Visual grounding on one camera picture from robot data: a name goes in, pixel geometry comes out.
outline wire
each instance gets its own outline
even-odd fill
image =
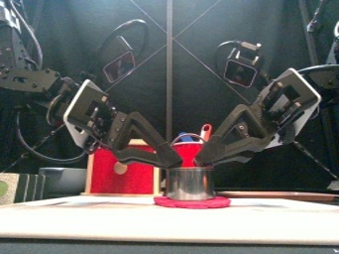
[[[78,157],[74,157],[71,159],[55,159],[55,158],[47,157],[46,155],[40,154],[27,144],[27,142],[24,140],[21,131],[20,131],[20,112],[17,112],[17,115],[16,115],[16,134],[17,134],[19,141],[23,144],[24,148],[28,150],[28,152],[31,152],[32,155],[35,155],[43,161],[47,161],[47,162],[55,163],[55,164],[72,164],[72,163],[76,163],[78,161],[80,161],[83,159],[83,157],[86,156],[86,152],[83,152]]]
[[[28,34],[30,34],[30,36],[31,36],[31,38],[32,38],[32,40],[34,40],[34,43],[35,43],[35,45],[36,45],[36,49],[38,49],[38,58],[39,58],[39,60],[38,60],[38,67],[39,67],[39,69],[42,69],[42,67],[43,67],[43,51],[42,51],[42,47],[40,47],[38,38],[36,38],[36,36],[35,36],[35,33],[34,33],[34,31],[32,31],[30,25],[28,25],[27,22],[26,22],[26,19],[23,18],[23,16],[20,15],[20,13],[19,13],[16,7],[15,7],[13,1],[9,0],[8,2],[9,2],[9,4],[11,4],[11,7],[12,7],[12,9],[13,9],[13,11],[15,11],[15,13],[16,13],[16,15],[17,15],[17,17],[19,17],[19,19],[20,19],[20,21],[21,21],[21,23],[23,23],[26,29],[27,29],[27,31],[28,31]]]

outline pink coaster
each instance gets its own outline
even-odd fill
[[[156,196],[154,197],[154,201],[155,204],[160,206],[190,209],[223,208],[228,207],[231,204],[231,200],[223,196],[216,196],[212,199],[198,201],[174,200],[167,196]]]

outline black curtain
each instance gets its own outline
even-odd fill
[[[310,14],[316,6],[316,0],[307,1]],[[34,17],[36,5],[31,1],[27,1],[27,8],[30,16]],[[330,52],[338,17],[339,2],[328,0],[315,31],[316,54],[322,63],[326,63]],[[80,73],[87,69],[95,49],[111,31],[132,19],[147,22],[150,44],[136,59],[132,75],[104,89],[116,109],[126,113],[139,111],[166,137],[166,0],[47,0],[38,28],[44,67],[59,71],[74,80],[80,80]],[[238,40],[262,44],[262,70],[272,78],[291,67],[308,67],[311,62],[298,1],[175,0],[172,21],[172,136],[176,137],[183,131],[199,133],[206,123],[211,123],[216,130],[235,106],[252,103],[259,93],[260,87],[243,88],[230,85],[219,77],[215,52],[222,42]],[[138,49],[142,45],[142,32],[131,30],[123,36]],[[226,58],[228,53],[226,49],[220,58]],[[107,55],[116,58],[114,51],[108,51]],[[44,127],[44,119],[39,121],[39,128],[38,125],[32,128],[24,123],[28,135],[36,140],[51,129]],[[319,161],[328,165],[324,135],[327,134],[322,121],[316,117],[307,122],[296,140]],[[51,150],[56,156],[76,154],[79,150],[68,133],[62,136],[56,144],[48,145],[51,147],[47,151]],[[21,148],[17,145],[12,148],[9,161],[13,161],[20,153]],[[42,165],[47,165],[36,159],[28,159],[27,162],[34,163],[20,164],[16,170],[31,168],[35,171]],[[228,163],[218,166],[215,170],[218,188],[322,189],[331,180],[330,175],[292,145],[264,150],[255,154],[254,159],[244,165]]]

